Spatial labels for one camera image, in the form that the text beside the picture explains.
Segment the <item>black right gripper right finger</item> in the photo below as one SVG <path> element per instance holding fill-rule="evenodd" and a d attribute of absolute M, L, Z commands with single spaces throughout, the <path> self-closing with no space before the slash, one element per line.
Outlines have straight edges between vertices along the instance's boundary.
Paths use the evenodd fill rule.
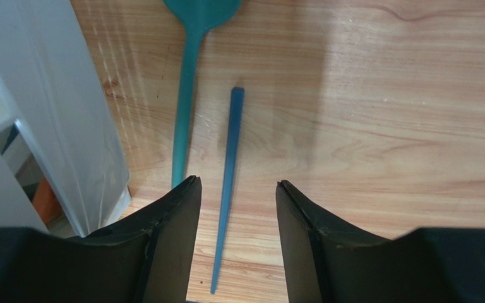
<path fill-rule="evenodd" d="M 421 227 L 386 239 L 287 180 L 275 199 L 290 302 L 485 302 L 485 229 Z"/>

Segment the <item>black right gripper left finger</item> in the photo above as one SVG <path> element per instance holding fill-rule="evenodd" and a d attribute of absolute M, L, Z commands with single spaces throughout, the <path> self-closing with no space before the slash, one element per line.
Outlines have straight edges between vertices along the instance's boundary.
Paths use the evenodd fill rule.
<path fill-rule="evenodd" d="M 0 227 L 0 302 L 185 302 L 201 195 L 192 175 L 86 237 Z"/>

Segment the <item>blue chopstick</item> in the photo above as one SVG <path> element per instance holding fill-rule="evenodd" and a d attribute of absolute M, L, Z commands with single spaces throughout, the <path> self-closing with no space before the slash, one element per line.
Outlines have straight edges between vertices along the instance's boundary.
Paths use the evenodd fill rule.
<path fill-rule="evenodd" d="M 215 247 L 215 257 L 213 262 L 213 274 L 210 293 L 215 294 L 219 280 L 219 272 L 224 248 L 225 234 L 229 219 L 231 205 L 232 188 L 235 177 L 237 149 L 241 129 L 245 91 L 241 87 L 234 87 L 231 91 L 231 103 L 229 111 L 229 123 L 227 130 L 227 144 L 224 164 L 224 178 L 222 184 L 222 195 L 219 213 L 219 228 L 217 233 L 217 243 Z"/>

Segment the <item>orange chopstick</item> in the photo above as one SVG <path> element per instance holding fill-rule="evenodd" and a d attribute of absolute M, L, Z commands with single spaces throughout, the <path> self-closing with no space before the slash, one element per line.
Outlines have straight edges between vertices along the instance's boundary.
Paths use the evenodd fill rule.
<path fill-rule="evenodd" d="M 49 225 L 63 214 L 63 209 L 45 177 L 39 182 L 32 205 L 45 225 Z"/>

